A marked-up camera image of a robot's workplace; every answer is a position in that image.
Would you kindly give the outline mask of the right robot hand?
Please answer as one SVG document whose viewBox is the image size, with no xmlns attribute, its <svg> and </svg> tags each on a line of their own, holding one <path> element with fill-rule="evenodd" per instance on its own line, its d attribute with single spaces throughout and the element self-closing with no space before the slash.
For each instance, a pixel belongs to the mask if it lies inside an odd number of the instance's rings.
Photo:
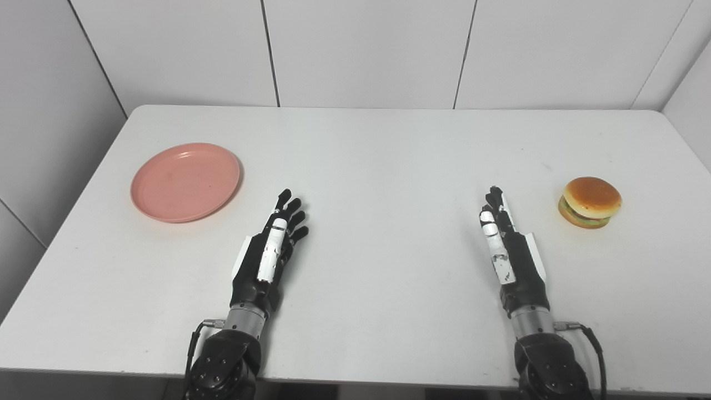
<svg viewBox="0 0 711 400">
<path fill-rule="evenodd" d="M 500 301 L 507 316 L 512 317 L 521 308 L 526 311 L 539 308 L 549 310 L 540 263 L 531 248 L 534 244 L 531 235 L 517 230 L 504 192 L 499 187 L 490 187 L 485 201 L 478 218 L 500 284 Z"/>
</svg>

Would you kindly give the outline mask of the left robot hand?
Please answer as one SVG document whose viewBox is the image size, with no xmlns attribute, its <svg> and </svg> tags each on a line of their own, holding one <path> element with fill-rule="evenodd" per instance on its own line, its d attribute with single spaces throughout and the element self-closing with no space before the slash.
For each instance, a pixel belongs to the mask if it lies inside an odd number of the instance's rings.
<svg viewBox="0 0 711 400">
<path fill-rule="evenodd" d="M 263 230 L 249 238 L 238 258 L 230 306 L 255 306 L 266 317 L 277 310 L 284 269 L 297 243 L 309 234 L 305 220 L 302 200 L 283 190 Z"/>
</svg>

